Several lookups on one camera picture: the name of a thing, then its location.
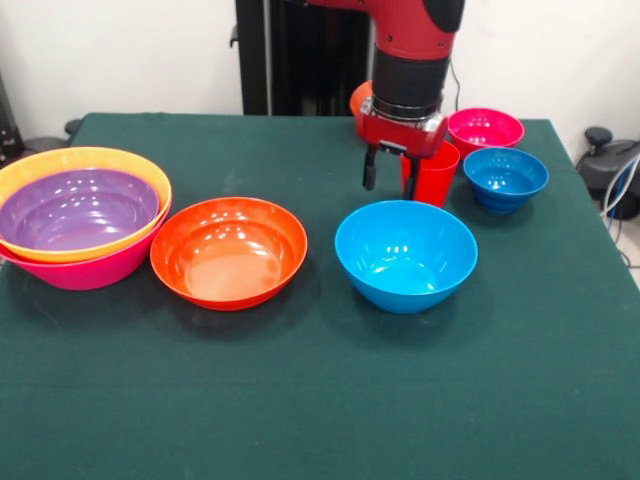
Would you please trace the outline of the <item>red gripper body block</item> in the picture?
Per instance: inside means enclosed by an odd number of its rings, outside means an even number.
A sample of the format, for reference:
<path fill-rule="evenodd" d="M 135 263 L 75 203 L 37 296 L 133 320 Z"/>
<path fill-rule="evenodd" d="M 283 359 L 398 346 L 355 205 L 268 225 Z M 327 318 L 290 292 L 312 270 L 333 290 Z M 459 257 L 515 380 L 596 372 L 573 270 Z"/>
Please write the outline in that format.
<path fill-rule="evenodd" d="M 355 109 L 355 120 L 358 135 L 368 145 L 416 158 L 433 156 L 448 127 L 448 118 L 440 112 L 417 121 L 383 117 L 373 109 L 372 97 Z"/>

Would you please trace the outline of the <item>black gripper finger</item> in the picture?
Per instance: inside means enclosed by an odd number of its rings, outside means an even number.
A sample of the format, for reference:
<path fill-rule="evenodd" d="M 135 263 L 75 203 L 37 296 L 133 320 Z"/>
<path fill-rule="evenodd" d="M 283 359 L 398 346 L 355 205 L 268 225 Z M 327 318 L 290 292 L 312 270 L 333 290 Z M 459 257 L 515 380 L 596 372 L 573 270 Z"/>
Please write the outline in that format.
<path fill-rule="evenodd" d="M 403 164 L 408 165 L 408 174 L 403 188 L 403 198 L 405 200 L 414 200 L 419 183 L 421 159 L 419 157 L 403 155 L 402 160 Z"/>
<path fill-rule="evenodd" d="M 376 155 L 379 151 L 379 148 L 375 145 L 368 145 L 367 151 L 365 154 L 364 160 L 364 169 L 363 169 L 363 187 L 371 191 L 376 186 L 376 178 L 377 178 L 377 167 L 376 167 Z"/>

